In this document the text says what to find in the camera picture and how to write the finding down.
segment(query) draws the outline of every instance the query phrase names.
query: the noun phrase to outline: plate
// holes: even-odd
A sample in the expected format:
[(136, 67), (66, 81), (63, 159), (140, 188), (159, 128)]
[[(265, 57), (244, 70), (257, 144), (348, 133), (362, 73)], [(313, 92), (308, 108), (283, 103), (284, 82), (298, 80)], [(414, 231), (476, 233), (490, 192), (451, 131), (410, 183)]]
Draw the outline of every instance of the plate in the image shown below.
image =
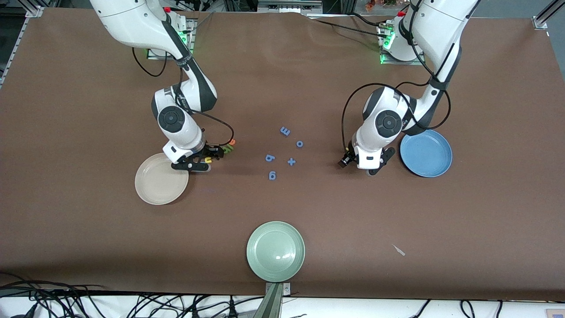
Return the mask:
[(410, 171), (426, 178), (438, 177), (451, 166), (451, 146), (439, 132), (426, 130), (415, 136), (404, 136), (400, 158)]
[(304, 263), (306, 248), (300, 233), (280, 221), (255, 229), (247, 241), (247, 262), (255, 275), (268, 282), (284, 282)]
[(171, 160), (164, 153), (149, 157), (137, 169), (137, 195), (149, 204), (162, 205), (175, 201), (187, 184), (188, 171), (171, 168)]

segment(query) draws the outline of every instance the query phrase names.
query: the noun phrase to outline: white robotic arm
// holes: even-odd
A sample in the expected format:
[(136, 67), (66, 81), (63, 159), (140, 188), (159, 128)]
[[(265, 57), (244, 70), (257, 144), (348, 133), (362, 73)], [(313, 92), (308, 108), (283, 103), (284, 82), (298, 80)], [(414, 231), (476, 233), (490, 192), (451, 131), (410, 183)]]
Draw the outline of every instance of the white robotic arm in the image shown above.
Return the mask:
[(375, 175), (394, 149), (385, 147), (401, 131), (417, 135), (428, 128), (461, 57), (459, 39), (480, 0), (411, 0), (404, 17), (394, 18), (394, 36), (389, 48), (392, 57), (411, 61), (423, 51), (436, 68), (421, 98), (402, 94), (392, 87), (375, 90), (363, 108), (363, 124), (351, 138), (340, 161), (352, 161)]
[(172, 55), (188, 80), (157, 91), (151, 108), (159, 127), (169, 139), (163, 152), (174, 169), (209, 171), (195, 157), (221, 157), (219, 147), (208, 147), (202, 130), (190, 116), (192, 111), (208, 111), (218, 95), (192, 53), (171, 25), (174, 12), (166, 14), (158, 0), (90, 0), (100, 21), (112, 37), (134, 48), (158, 49)]

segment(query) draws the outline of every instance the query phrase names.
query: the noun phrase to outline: small white scrap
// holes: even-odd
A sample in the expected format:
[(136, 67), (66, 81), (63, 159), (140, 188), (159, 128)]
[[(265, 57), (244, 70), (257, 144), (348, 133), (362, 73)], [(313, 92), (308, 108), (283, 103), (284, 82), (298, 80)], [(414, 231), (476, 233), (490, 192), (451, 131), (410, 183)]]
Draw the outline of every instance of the small white scrap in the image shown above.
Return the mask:
[(400, 255), (402, 256), (406, 256), (406, 253), (402, 252), (402, 250), (398, 247), (396, 247), (396, 245), (392, 244), (392, 246), (394, 246), (394, 248), (396, 248), (396, 251), (400, 253)]

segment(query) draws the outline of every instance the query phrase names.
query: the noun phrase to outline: green plate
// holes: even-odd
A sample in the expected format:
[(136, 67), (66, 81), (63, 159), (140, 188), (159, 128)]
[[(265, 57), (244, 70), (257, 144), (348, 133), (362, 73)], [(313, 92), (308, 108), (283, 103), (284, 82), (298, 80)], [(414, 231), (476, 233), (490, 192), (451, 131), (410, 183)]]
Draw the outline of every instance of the green plate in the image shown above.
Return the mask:
[(268, 282), (284, 282), (298, 273), (305, 252), (300, 233), (292, 225), (280, 221), (261, 225), (247, 241), (249, 267)]

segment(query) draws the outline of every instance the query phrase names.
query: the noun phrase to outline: brown tabletop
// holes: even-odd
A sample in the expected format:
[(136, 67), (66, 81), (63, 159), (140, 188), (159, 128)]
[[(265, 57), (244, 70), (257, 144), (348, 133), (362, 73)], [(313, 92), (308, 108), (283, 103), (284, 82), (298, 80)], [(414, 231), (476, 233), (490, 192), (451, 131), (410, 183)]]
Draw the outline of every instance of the brown tabletop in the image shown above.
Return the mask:
[[(245, 246), (280, 220), (306, 243), (291, 279), (301, 296), (565, 300), (565, 85), (546, 32), (527, 19), (469, 22), (438, 129), (453, 164), (434, 179), (398, 155), (372, 178), (337, 166), (355, 88), (427, 80), (422, 67), (380, 65), (375, 41), (298, 14), (214, 14), (195, 57), (218, 90), (209, 113), (237, 144), (174, 203), (152, 206), (134, 176), (167, 141), (150, 101), (179, 69), (151, 78), (94, 11), (46, 9), (0, 91), (0, 269), (113, 290), (261, 294)], [(371, 91), (351, 102), (348, 139)], [(209, 141), (229, 137), (196, 120)]]

